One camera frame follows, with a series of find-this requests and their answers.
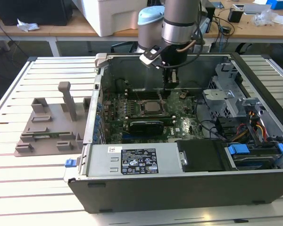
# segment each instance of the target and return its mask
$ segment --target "motherboard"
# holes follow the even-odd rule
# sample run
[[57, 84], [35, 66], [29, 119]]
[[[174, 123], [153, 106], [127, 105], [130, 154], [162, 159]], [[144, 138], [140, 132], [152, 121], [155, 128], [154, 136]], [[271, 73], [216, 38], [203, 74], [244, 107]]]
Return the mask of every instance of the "motherboard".
[[104, 94], [108, 144], [172, 143], [204, 138], [195, 118], [195, 97], [186, 90], [159, 93]]

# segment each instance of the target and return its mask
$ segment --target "barcode sticker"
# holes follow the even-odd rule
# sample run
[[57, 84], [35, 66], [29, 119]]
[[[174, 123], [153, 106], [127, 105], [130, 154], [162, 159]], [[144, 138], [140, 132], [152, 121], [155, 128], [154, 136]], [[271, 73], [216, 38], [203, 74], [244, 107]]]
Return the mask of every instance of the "barcode sticker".
[[121, 153], [122, 149], [122, 146], [108, 147], [108, 153]]

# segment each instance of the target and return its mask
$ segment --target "power supply label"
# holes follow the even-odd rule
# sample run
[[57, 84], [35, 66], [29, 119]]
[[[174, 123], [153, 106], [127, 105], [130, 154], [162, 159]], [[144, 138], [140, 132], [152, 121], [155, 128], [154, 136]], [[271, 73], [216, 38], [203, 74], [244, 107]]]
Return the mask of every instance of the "power supply label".
[[124, 175], [158, 173], [155, 148], [122, 150], [121, 160]]

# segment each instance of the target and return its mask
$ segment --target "yellow wire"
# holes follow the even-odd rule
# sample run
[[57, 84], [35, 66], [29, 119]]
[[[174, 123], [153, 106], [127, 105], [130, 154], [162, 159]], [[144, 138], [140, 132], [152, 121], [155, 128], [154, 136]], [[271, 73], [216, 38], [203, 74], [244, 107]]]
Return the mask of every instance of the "yellow wire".
[[262, 137], [263, 137], [263, 139], [264, 139], [264, 132], [263, 132], [263, 128], [261, 127], [261, 126], [259, 126], [259, 125], [256, 125], [257, 127], [259, 127], [260, 129], [261, 129], [261, 132], [262, 132]]
[[246, 129], [245, 131], [243, 131], [239, 136], [237, 136], [235, 139], [233, 139], [232, 141], [235, 141], [239, 138], [241, 138], [242, 136], [244, 136], [246, 133], [248, 132], [248, 130]]

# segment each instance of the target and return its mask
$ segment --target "blue tab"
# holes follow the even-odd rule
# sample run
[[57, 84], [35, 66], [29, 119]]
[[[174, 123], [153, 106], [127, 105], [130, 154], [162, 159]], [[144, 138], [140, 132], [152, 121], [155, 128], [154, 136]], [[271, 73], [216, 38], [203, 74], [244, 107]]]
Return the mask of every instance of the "blue tab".
[[68, 159], [64, 165], [66, 168], [76, 167], [76, 160], [75, 159]]
[[231, 154], [249, 154], [249, 148], [245, 144], [234, 144], [228, 147]]
[[283, 153], [283, 144], [279, 143], [278, 148], [280, 149], [281, 153]]
[[236, 154], [236, 152], [235, 152], [235, 150], [233, 149], [232, 146], [229, 146], [228, 150], [230, 151], [231, 154]]

